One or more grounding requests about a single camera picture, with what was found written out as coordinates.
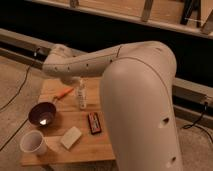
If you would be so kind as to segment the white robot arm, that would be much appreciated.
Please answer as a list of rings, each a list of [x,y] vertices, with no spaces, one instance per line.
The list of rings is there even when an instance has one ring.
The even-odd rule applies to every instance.
[[[100,106],[119,171],[183,171],[173,102],[177,69],[158,41],[121,44],[74,57],[56,44],[43,63],[51,76],[99,76]]]

